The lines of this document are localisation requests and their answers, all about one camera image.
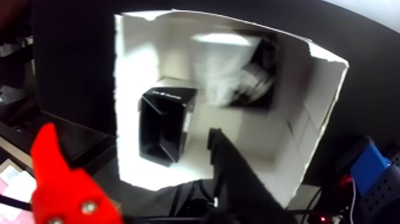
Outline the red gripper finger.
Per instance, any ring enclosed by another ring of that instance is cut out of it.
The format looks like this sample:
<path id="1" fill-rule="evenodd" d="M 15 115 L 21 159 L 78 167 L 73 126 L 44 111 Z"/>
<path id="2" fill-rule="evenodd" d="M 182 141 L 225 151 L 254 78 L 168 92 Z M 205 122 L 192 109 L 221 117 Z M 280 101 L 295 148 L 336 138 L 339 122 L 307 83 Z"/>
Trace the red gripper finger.
<path id="1" fill-rule="evenodd" d="M 56 127 L 43 125 L 31 147 L 36 189 L 31 205 L 36 223 L 123 223 L 101 187 L 61 154 Z"/>

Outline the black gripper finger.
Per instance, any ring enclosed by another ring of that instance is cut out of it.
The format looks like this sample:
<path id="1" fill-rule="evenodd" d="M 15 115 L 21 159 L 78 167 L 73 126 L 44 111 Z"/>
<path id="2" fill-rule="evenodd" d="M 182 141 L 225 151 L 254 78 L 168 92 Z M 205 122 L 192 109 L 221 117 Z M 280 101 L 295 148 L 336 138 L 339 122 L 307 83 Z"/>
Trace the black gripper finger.
<path id="1" fill-rule="evenodd" d="M 207 223 L 296 223 L 221 129 L 210 129 L 207 148 L 214 168 L 213 197 L 218 199 Z"/>

